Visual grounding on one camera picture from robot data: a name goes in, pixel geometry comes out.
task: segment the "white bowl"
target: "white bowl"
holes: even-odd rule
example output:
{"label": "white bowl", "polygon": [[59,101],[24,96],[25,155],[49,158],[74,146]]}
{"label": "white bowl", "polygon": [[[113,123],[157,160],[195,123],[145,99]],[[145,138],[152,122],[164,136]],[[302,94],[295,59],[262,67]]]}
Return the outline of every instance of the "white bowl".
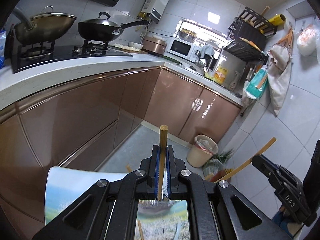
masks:
{"label": "white bowl", "polygon": [[154,34],[153,34],[152,37],[153,37],[154,39],[157,39],[157,40],[167,41],[167,39],[165,39],[164,37],[158,36],[158,35],[154,35]]}
{"label": "white bowl", "polygon": [[143,45],[135,42],[129,42],[129,47],[134,47],[136,49],[142,49]]}

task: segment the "black glass cooktop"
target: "black glass cooktop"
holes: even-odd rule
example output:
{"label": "black glass cooktop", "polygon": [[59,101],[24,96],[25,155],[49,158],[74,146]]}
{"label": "black glass cooktop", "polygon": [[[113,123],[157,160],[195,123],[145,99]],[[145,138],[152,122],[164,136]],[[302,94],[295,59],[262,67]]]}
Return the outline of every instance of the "black glass cooktop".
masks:
{"label": "black glass cooktop", "polygon": [[81,46],[55,46],[53,51],[48,51],[47,55],[30,56],[30,55],[13,55],[11,58],[12,70],[14,73],[32,68],[35,66],[56,62],[60,60],[84,58],[84,57],[132,57],[131,54],[120,50],[108,48],[107,50],[100,50],[94,48],[84,49]]}

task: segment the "chopping board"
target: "chopping board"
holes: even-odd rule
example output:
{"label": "chopping board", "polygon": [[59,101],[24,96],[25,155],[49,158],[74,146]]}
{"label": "chopping board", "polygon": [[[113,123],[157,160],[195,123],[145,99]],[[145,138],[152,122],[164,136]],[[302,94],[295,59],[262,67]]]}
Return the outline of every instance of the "chopping board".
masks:
{"label": "chopping board", "polygon": [[139,51],[133,51],[133,50],[128,50],[128,49],[120,49],[124,52],[128,52],[128,53],[140,53],[140,54],[148,54],[148,52],[143,51],[143,50],[139,50]]}

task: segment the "black pan handle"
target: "black pan handle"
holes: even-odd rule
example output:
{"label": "black pan handle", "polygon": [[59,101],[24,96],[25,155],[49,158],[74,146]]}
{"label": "black pan handle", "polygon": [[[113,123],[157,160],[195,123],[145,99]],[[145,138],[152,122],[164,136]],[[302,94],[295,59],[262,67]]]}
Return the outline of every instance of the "black pan handle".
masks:
{"label": "black pan handle", "polygon": [[140,26],[140,25],[149,25],[149,21],[145,20],[145,21],[136,21],[136,22],[131,22],[131,23],[127,23],[127,24],[121,24],[121,29],[126,29],[129,27],[133,27],[133,26]]}
{"label": "black pan handle", "polygon": [[108,19],[107,20],[109,20],[109,18],[111,17],[111,15],[110,14],[108,14],[108,13],[106,13],[106,12],[100,12],[99,13],[99,17],[98,18],[100,18],[100,16],[101,15],[105,15],[105,16],[107,16],[108,17]]}

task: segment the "gas stove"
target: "gas stove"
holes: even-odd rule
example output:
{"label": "gas stove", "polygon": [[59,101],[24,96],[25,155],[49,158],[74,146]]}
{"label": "gas stove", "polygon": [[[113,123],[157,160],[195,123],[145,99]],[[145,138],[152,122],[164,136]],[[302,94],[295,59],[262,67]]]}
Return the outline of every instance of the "gas stove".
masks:
{"label": "gas stove", "polygon": [[83,46],[54,46],[54,41],[45,47],[29,46],[29,48],[19,46],[18,53],[12,55],[11,65],[14,73],[32,68],[35,66],[84,57],[132,57],[126,52],[108,48],[108,43],[95,44],[85,41]]}

